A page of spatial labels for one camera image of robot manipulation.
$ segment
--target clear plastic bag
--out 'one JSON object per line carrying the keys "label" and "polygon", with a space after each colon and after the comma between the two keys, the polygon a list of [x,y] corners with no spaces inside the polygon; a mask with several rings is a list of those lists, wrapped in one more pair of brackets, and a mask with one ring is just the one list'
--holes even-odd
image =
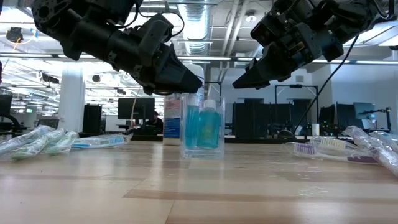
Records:
{"label": "clear plastic bag", "polygon": [[78,138],[73,143],[74,149],[100,149],[104,147],[122,146],[131,141],[133,133],[130,135],[108,134],[102,136]]}
{"label": "clear plastic bag", "polygon": [[72,144],[78,136],[78,133],[69,131],[59,141],[50,142],[48,146],[44,147],[41,154],[50,154],[51,156],[69,154]]}
{"label": "clear plastic bag", "polygon": [[353,162],[359,164],[378,165],[378,161],[374,160],[369,154],[361,150],[328,150],[327,148],[316,146],[312,143],[289,142],[282,145],[285,152],[291,153],[307,159],[326,159],[341,162]]}
{"label": "clear plastic bag", "polygon": [[368,156],[368,150],[334,137],[315,136],[310,144],[317,147],[318,152],[332,156]]}
{"label": "clear plastic bag", "polygon": [[372,137],[382,140],[395,152],[398,152],[398,136],[395,134],[385,133],[384,131],[373,131],[370,134]]}
{"label": "clear plastic bag", "polygon": [[52,131],[38,138],[36,141],[26,144],[12,152],[11,159],[19,161],[36,156],[40,151],[52,141],[59,141],[65,135],[63,129]]}
{"label": "clear plastic bag", "polygon": [[33,131],[31,131],[27,134],[24,134],[24,135],[12,138],[6,142],[3,142],[2,144],[0,144],[0,154],[4,154],[6,152],[13,151],[23,145],[32,143],[36,139],[43,136],[44,134],[47,134],[50,131],[54,131],[54,129],[50,128],[48,126],[40,125],[37,128],[35,128]]}
{"label": "clear plastic bag", "polygon": [[349,126],[343,134],[354,139],[356,145],[368,149],[370,155],[398,177],[398,153],[378,138],[367,135],[356,126]]}

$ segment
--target bottle cap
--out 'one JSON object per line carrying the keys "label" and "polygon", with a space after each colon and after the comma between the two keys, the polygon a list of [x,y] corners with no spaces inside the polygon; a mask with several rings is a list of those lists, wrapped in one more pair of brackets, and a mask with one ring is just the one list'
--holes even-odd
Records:
{"label": "bottle cap", "polygon": [[205,100],[204,106],[205,106],[205,108],[216,109],[216,101],[215,100]]}

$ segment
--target black robotic arm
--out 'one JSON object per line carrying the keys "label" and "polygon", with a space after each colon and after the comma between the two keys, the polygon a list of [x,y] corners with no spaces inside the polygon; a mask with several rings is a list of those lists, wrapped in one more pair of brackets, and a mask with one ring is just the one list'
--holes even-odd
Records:
{"label": "black robotic arm", "polygon": [[35,0],[32,13],[39,31],[60,41],[64,54],[79,60],[86,52],[124,70],[144,92],[168,95],[196,93],[202,82],[177,58],[173,25],[161,14],[142,26],[127,28],[131,9],[136,16],[142,0]]}
{"label": "black robotic arm", "polygon": [[[337,3],[322,0],[278,0],[253,28],[251,36],[263,47],[263,56],[253,59],[235,88],[264,88],[271,80],[290,78],[298,68],[324,56],[329,62],[344,54],[343,44],[373,28],[380,10],[378,0],[352,0]],[[390,1],[390,19],[395,0]]]}

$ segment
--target mouthwash bottle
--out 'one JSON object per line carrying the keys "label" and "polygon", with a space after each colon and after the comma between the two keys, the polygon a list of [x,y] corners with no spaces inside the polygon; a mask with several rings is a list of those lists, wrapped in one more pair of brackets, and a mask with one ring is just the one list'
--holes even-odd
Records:
{"label": "mouthwash bottle", "polygon": [[215,100],[205,100],[204,109],[199,114],[197,146],[204,149],[218,148],[220,115]]}
{"label": "mouthwash bottle", "polygon": [[196,147],[198,141],[200,100],[196,95],[187,96],[184,143],[187,149]]}

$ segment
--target pillar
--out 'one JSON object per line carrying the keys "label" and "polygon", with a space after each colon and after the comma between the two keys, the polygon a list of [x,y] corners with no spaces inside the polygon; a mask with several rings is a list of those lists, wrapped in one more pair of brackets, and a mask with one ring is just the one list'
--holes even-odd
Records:
{"label": "pillar", "polygon": [[67,131],[83,130],[85,79],[80,63],[64,63],[61,80],[58,127]]}
{"label": "pillar", "polygon": [[33,130],[35,128],[35,121],[37,119],[37,107],[27,107],[26,110],[32,110],[31,113],[24,113],[24,126],[28,127],[29,130]]}

